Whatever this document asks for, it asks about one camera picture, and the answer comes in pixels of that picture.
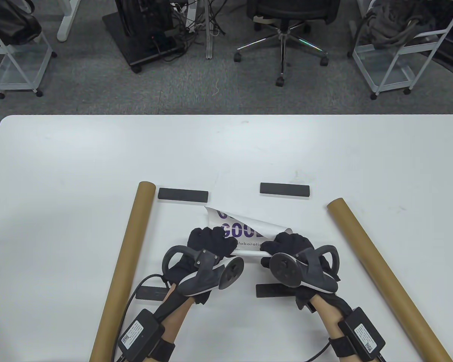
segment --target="black bag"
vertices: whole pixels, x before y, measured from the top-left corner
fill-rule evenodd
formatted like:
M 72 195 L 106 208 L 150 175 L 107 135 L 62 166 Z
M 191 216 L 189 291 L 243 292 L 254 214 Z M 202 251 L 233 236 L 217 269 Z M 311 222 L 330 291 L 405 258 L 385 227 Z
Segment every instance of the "black bag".
M 433 31 L 435 19 L 423 0 L 376 0 L 355 36 L 375 49 L 399 47 L 419 33 Z
M 10 0 L 0 0 L 0 39 L 5 45 L 24 45 L 42 33 L 42 27 L 31 14 L 35 10 L 30 0 L 25 0 L 30 14 Z

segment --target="label sticker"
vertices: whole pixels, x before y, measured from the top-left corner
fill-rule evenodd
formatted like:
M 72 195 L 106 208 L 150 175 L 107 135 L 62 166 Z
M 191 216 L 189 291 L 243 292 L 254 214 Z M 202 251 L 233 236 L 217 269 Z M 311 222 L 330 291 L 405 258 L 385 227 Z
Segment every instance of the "label sticker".
M 131 345 L 134 343 L 137 336 L 139 336 L 143 329 L 144 328 L 138 321 L 135 321 L 131 328 L 129 328 L 129 330 L 124 335 L 123 339 L 121 339 L 121 342 L 123 343 L 124 347 L 126 347 L 127 350 L 129 349 L 129 347 L 131 347 Z
M 366 347 L 366 349 L 369 353 L 372 353 L 373 350 L 376 349 L 377 344 L 374 341 L 374 339 L 371 337 L 371 335 L 369 334 L 366 327 L 364 327 L 364 324 L 361 323 L 361 324 L 359 324 L 359 326 L 354 328 L 354 333 L 357 334 L 357 336 L 361 340 L 362 344 L 364 345 L 364 347 Z

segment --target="white desk leg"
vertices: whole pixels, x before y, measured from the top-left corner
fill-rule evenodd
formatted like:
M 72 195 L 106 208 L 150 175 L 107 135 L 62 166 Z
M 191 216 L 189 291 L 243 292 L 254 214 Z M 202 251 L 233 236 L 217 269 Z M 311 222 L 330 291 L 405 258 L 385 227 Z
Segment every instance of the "white desk leg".
M 195 26 L 193 24 L 196 21 L 196 10 L 198 7 L 198 1 L 193 2 L 188 5 L 188 12 L 186 14 L 186 28 L 190 29 L 190 33 L 195 31 Z
M 205 5 L 205 30 L 206 30 L 206 58 L 213 58 L 213 36 L 211 35 L 210 23 L 210 3 L 208 0 L 203 0 Z
M 66 41 L 71 31 L 72 22 L 79 8 L 80 0 L 59 0 L 59 5 L 64 12 L 64 18 L 57 32 L 57 40 Z

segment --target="curled paper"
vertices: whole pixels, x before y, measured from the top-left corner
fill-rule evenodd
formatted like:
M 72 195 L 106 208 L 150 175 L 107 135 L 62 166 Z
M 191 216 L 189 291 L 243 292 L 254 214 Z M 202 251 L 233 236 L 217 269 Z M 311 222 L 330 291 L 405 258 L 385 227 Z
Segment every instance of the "curled paper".
M 211 207 L 205 208 L 208 212 L 208 226 L 223 227 L 226 237 L 237 238 L 239 250 L 259 250 L 261 243 L 273 240 L 278 233 L 292 234 L 292 229 L 283 226 L 222 212 Z

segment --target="forearm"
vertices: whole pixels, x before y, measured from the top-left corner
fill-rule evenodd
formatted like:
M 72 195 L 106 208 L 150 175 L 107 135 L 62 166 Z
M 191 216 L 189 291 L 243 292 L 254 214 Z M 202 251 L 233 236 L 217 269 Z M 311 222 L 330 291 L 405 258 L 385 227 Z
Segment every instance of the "forearm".
M 169 297 L 169 295 L 173 292 L 175 285 L 173 285 L 168 295 L 166 296 L 165 300 Z M 165 328 L 165 332 L 161 338 L 163 338 L 166 342 L 174 343 L 178 332 L 180 331 L 181 325 L 188 314 L 188 310 L 190 310 L 191 306 L 195 303 L 195 300 L 190 297 L 187 299 L 186 302 L 183 303 L 181 307 L 176 309 L 173 313 L 171 313 L 161 324 Z M 147 358 L 145 362 L 156 362 L 152 358 Z
M 324 323 L 325 329 L 332 339 L 344 337 L 344 333 L 341 331 L 337 323 L 344 319 L 339 309 L 333 307 L 319 295 L 315 295 L 311 300 L 311 304 L 317 310 L 322 322 Z M 352 355 L 349 357 L 340 357 L 341 362 L 362 362 L 358 355 Z

